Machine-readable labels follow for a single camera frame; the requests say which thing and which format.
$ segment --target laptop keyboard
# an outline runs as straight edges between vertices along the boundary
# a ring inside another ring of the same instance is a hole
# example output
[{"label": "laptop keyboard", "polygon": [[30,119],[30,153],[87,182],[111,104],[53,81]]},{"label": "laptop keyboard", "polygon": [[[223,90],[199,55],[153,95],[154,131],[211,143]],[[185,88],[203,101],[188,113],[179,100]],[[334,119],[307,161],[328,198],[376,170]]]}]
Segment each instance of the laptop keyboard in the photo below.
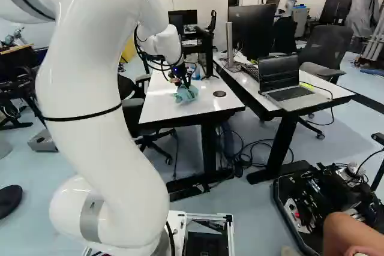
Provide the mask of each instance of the laptop keyboard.
[{"label": "laptop keyboard", "polygon": [[259,82],[259,69],[255,65],[241,63],[240,66],[244,72]]},{"label": "laptop keyboard", "polygon": [[303,87],[293,87],[285,90],[268,93],[268,95],[276,101],[284,101],[292,98],[302,97],[309,94],[313,94],[313,92]]}]

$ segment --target person's hand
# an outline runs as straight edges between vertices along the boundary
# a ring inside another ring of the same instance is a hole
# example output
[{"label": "person's hand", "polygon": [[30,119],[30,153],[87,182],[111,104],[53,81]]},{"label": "person's hand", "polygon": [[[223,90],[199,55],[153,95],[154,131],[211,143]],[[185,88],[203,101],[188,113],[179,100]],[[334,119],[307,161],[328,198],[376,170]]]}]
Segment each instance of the person's hand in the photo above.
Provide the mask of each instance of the person's hand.
[{"label": "person's hand", "polygon": [[384,256],[384,253],[377,251],[373,248],[362,247],[362,246],[352,246],[344,253],[344,256],[354,256],[357,253],[362,253],[367,256]]}]

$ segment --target laptop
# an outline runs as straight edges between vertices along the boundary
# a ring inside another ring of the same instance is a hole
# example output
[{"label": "laptop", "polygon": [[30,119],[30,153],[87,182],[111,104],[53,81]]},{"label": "laptop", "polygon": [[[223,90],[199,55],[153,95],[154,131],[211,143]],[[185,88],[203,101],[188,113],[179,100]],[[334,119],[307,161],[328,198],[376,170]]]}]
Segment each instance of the laptop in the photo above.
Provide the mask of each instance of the laptop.
[{"label": "laptop", "polygon": [[299,85],[297,55],[259,60],[260,94],[287,111],[327,103],[329,98]]}]

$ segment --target laptop screen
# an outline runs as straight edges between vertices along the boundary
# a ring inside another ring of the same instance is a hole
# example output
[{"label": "laptop screen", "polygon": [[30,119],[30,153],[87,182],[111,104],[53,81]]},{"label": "laptop screen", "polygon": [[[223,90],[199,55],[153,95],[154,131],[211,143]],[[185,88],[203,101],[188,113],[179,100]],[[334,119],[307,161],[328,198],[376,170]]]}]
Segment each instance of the laptop screen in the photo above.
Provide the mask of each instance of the laptop screen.
[{"label": "laptop screen", "polygon": [[299,85],[297,55],[284,55],[259,60],[260,92]]}]

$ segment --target standing desk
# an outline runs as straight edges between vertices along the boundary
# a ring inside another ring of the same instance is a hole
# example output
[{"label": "standing desk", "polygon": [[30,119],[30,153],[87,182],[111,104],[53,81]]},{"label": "standing desk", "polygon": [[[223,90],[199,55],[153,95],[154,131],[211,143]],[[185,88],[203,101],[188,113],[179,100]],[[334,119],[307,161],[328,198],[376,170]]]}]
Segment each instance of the standing desk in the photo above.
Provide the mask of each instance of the standing desk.
[{"label": "standing desk", "polygon": [[[201,126],[204,173],[168,182],[171,201],[209,192],[209,183],[233,178],[232,169],[217,170],[216,127],[245,106],[221,78],[192,80],[192,85],[199,96],[190,103],[177,104],[172,96],[177,87],[154,70],[139,121],[143,129]],[[215,91],[224,91],[226,96],[215,97]]]},{"label": "standing desk", "polygon": [[[259,94],[259,83],[245,72],[231,72],[226,68],[226,61],[221,61],[220,56],[226,56],[222,53],[214,53],[214,61],[217,64],[216,70],[229,85],[239,99],[256,115],[261,121],[270,121],[274,117],[281,117],[281,122],[274,138],[271,153],[269,154],[266,168],[261,171],[250,173],[247,175],[247,180],[250,184],[275,179],[279,175],[291,174],[294,171],[309,168],[309,163],[306,161],[297,161],[283,165],[284,158],[291,144],[293,134],[295,133],[298,118],[303,115],[309,115],[316,111],[331,108],[349,102],[355,94],[340,86],[334,85],[316,76],[313,76],[304,71],[299,71],[299,80],[309,84],[327,89],[332,92],[333,100],[327,103],[318,104],[305,109],[300,109],[293,112],[287,112],[267,98]],[[234,57],[235,61],[241,63],[250,63],[247,58],[238,52]],[[330,98],[329,92],[313,88],[317,93],[323,94]]]}]

